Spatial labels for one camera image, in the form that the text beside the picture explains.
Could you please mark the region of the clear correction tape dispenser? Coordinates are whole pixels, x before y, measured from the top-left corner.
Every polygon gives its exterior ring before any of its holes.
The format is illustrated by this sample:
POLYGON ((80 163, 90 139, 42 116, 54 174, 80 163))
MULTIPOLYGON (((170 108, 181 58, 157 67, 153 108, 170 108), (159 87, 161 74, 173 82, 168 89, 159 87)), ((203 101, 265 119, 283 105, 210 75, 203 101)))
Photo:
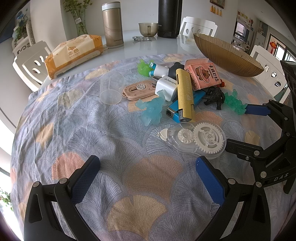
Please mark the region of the clear correction tape dispenser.
POLYGON ((179 152, 215 159, 226 148, 226 136, 215 123, 177 123, 158 132, 158 137, 179 152))

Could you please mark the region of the black robot figurine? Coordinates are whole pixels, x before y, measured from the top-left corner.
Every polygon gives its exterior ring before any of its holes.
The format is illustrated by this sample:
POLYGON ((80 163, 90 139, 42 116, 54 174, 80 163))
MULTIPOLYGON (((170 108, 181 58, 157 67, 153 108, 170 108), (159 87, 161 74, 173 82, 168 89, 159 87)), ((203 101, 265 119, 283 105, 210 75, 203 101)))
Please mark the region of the black robot figurine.
POLYGON ((221 110, 221 106, 225 101, 225 95, 219 87, 209 87, 205 96, 203 97, 204 104, 210 105, 216 103, 217 110, 221 110))

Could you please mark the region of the pink card box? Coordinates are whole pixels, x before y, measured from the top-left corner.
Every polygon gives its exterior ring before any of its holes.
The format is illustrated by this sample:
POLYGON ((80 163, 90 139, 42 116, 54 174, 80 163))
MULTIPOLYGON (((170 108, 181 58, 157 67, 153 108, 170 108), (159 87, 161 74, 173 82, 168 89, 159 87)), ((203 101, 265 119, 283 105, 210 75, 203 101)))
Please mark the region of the pink card box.
POLYGON ((209 59, 189 59, 185 61, 185 70, 191 76, 194 91, 212 86, 220 86, 222 81, 216 67, 209 59))

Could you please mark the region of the yellow lighter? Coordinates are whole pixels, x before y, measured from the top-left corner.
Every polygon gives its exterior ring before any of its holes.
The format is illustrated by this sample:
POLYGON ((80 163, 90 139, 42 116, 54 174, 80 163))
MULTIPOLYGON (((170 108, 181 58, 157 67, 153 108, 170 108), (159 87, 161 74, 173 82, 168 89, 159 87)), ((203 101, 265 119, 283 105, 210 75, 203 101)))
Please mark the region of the yellow lighter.
POLYGON ((178 89, 178 100, 181 100, 182 97, 185 97, 185 100, 191 100, 189 97, 193 94, 191 76, 189 72, 183 69, 176 70, 177 77, 177 89, 178 89))

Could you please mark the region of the blue lighter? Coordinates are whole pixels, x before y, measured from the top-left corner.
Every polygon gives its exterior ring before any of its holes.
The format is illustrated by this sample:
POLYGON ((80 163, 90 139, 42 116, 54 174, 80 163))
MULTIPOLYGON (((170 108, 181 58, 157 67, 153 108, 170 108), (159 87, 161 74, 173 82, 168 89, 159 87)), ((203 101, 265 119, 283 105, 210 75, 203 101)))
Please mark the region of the blue lighter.
POLYGON ((166 110, 167 116, 172 118, 175 122, 191 122, 195 119, 195 107, 205 96, 203 90, 194 91, 189 97, 191 100, 185 100, 182 97, 181 100, 174 101, 166 110))

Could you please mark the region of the white Anker charger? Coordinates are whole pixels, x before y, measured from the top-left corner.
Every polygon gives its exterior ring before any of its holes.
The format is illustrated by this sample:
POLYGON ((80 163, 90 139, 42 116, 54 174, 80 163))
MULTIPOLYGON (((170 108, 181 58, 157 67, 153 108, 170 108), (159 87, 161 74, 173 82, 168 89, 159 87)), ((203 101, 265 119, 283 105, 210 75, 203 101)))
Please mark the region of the white Anker charger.
POLYGON ((163 76, 156 82, 155 94, 163 90, 166 101, 174 101, 177 96, 177 80, 163 76))

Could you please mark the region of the light blue translucent figurine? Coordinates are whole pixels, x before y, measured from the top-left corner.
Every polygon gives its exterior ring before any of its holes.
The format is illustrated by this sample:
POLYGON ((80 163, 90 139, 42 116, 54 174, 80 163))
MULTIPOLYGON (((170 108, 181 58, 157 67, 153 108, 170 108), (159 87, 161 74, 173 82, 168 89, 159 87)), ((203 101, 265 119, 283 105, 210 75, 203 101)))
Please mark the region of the light blue translucent figurine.
POLYGON ((139 109, 143 109, 140 119, 144 126, 157 125, 160 123, 162 117, 163 105, 166 102, 165 91, 160 90, 157 92, 158 97, 152 99, 151 101, 144 102, 139 99, 135 105, 139 109))

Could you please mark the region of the pink utility knife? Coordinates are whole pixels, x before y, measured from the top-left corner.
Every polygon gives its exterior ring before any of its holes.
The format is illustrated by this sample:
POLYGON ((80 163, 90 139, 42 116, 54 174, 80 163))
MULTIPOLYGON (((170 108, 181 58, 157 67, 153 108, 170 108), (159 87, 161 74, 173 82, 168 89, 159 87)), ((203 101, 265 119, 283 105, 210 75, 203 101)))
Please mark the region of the pink utility knife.
POLYGON ((145 80, 126 86, 122 96, 128 100, 139 100, 154 95, 156 82, 145 80))

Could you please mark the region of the clear plastic measuring cup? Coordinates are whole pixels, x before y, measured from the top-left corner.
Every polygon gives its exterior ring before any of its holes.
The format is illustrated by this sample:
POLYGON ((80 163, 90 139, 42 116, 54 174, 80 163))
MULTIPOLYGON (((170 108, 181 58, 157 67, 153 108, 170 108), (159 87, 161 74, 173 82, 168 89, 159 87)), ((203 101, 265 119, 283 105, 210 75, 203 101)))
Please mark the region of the clear plastic measuring cup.
POLYGON ((109 71, 101 77, 99 98, 104 104, 118 104, 124 87, 125 78, 117 71, 109 71))

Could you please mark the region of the red small figurine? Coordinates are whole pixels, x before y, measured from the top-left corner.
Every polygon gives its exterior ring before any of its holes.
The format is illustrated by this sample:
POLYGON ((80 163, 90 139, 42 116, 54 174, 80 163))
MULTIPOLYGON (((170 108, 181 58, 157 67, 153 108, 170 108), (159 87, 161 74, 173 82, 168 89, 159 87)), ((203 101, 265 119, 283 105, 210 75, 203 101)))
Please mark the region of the red small figurine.
POLYGON ((221 83, 220 83, 219 87, 220 87, 220 88, 225 87, 225 82, 224 82, 222 79, 220 79, 220 80, 221 80, 221 83))

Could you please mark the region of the white chair right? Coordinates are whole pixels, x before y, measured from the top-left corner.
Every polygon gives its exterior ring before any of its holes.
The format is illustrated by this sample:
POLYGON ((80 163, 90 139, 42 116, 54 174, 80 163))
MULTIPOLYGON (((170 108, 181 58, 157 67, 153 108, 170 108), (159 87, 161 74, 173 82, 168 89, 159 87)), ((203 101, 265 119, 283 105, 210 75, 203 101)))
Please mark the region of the white chair right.
POLYGON ((254 78, 280 103, 284 103, 290 91, 288 90, 280 61, 262 46, 254 45, 250 54, 263 67, 263 72, 254 78))

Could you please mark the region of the white chair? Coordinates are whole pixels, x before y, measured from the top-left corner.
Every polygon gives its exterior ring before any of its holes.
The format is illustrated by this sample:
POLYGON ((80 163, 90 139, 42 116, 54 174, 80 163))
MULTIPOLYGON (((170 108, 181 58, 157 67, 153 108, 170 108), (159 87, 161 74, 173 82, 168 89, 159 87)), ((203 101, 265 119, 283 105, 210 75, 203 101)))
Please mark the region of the white chair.
POLYGON ((48 78, 45 60, 50 53, 47 43, 39 41, 21 51, 14 59, 14 70, 32 92, 39 90, 48 78))
POLYGON ((280 103, 284 103, 290 91, 288 90, 280 61, 262 46, 254 45, 250 54, 263 67, 263 72, 254 78, 280 103))
POLYGON ((183 18, 180 34, 186 38, 194 39, 194 34, 215 36, 218 26, 213 21, 186 16, 183 18))

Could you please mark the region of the pill blister pack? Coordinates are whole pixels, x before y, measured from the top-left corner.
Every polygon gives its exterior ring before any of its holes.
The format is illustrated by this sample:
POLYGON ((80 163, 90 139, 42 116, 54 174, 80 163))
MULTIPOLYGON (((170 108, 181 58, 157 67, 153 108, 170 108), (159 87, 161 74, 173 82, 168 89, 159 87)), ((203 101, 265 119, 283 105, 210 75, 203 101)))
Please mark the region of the pill blister pack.
POLYGON ((151 37, 143 37, 143 36, 133 36, 132 38, 135 42, 148 42, 152 41, 151 37))

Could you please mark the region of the white chair left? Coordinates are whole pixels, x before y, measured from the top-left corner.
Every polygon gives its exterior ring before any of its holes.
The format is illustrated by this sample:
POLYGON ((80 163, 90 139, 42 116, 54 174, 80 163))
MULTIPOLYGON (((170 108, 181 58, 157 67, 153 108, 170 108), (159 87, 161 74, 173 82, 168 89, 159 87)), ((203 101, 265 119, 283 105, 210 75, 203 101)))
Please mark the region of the white chair left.
POLYGON ((14 70, 32 92, 39 90, 48 78, 45 60, 50 53, 47 43, 39 41, 21 51, 14 59, 14 70))

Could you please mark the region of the orange tissue pack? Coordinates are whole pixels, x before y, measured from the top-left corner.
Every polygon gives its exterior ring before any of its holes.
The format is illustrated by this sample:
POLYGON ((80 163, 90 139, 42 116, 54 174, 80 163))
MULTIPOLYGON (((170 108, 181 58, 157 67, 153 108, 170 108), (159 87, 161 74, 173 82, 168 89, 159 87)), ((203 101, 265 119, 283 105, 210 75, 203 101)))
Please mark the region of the orange tissue pack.
POLYGON ((104 51, 102 37, 98 35, 80 35, 59 44, 46 58, 45 65, 50 79, 65 73, 104 51))

